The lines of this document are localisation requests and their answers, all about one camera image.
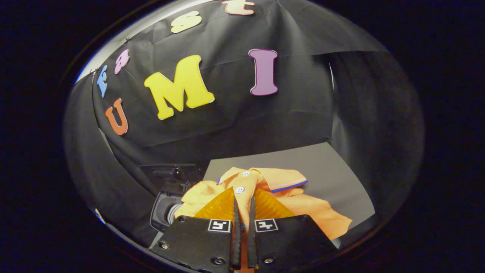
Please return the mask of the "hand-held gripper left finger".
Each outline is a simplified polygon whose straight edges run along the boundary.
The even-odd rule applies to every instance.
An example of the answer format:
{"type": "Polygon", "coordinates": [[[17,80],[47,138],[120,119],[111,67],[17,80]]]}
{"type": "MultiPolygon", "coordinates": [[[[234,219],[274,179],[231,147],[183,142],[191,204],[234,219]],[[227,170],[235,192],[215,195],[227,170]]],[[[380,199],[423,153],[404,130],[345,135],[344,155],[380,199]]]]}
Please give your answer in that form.
{"type": "Polygon", "coordinates": [[[241,268],[241,222],[233,188],[195,216],[179,216],[159,240],[159,255],[193,271],[241,268]]]}

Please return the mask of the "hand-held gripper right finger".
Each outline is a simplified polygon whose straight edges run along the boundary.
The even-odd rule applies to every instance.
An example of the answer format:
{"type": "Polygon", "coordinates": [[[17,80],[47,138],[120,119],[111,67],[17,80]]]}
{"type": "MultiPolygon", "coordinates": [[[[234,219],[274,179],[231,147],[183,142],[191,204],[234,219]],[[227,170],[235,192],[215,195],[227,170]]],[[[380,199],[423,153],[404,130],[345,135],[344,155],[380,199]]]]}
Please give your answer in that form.
{"type": "Polygon", "coordinates": [[[300,271],[328,260],[337,247],[307,215],[294,215],[270,193],[250,200],[248,267],[256,271],[300,271]]]}

